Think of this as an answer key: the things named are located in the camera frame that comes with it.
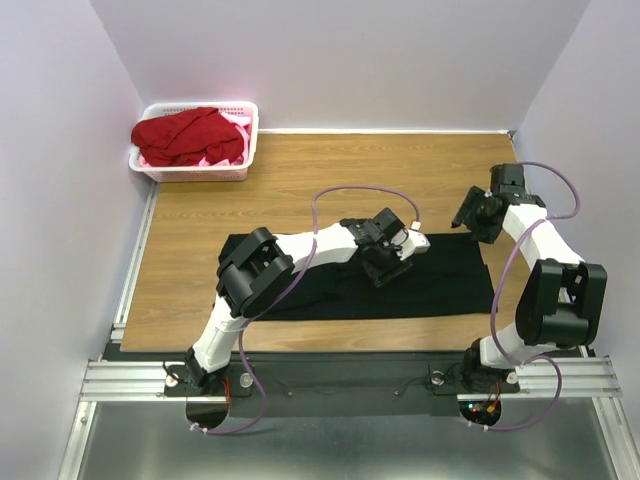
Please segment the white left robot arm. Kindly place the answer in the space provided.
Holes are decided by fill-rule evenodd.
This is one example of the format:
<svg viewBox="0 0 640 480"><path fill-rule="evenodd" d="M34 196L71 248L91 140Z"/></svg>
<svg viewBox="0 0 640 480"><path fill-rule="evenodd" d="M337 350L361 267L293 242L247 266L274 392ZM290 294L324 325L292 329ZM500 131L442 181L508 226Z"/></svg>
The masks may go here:
<svg viewBox="0 0 640 480"><path fill-rule="evenodd" d="M220 263L216 298L200 338L186 353L189 384L215 392L246 323L262 316L291 291L300 274L357 258L376 287L411 267L430 242L419 224L407 227L388 208L373 218L346 218L316 232L273 234L260 227Z"/></svg>

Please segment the black t shirt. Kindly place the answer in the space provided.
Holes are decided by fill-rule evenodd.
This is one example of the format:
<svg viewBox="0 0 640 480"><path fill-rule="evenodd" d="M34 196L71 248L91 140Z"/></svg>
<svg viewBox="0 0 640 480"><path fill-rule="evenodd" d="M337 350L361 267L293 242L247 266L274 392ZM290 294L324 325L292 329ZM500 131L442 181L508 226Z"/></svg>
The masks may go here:
<svg viewBox="0 0 640 480"><path fill-rule="evenodd" d="M356 258L356 245L337 234L284 236L281 249L295 257L314 252L295 288L259 320L383 320L488 314L494 297L489 268L469 234L433 234L431 246L409 258L413 266L376 288Z"/></svg>

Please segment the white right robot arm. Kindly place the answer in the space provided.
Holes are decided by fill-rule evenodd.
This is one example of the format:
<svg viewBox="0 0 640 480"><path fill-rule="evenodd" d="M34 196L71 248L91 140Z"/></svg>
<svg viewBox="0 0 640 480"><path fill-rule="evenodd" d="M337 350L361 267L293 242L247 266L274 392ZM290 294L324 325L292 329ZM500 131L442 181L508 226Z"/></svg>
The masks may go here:
<svg viewBox="0 0 640 480"><path fill-rule="evenodd" d="M562 238L556 216L528 191L523 165L498 164L490 172L489 189L472 187L451 225L465 226L486 244L508 234L515 245L507 261L522 256L530 274L513 322L492 324L490 335L465 352L460 380L473 391L505 382L515 367L547 352L592 344L608 280L602 265L584 260Z"/></svg>

